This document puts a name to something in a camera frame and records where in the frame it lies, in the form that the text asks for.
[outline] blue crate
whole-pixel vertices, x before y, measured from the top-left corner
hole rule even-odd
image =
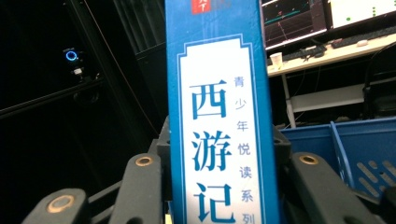
[[[291,142],[293,152],[311,152],[322,157],[338,174],[338,160],[329,124],[284,129],[281,132]]]
[[[331,125],[338,132],[346,184],[376,198],[396,185],[396,118]]]
[[[353,189],[380,198],[396,185],[396,118],[351,121],[281,131],[294,152],[327,161]]]

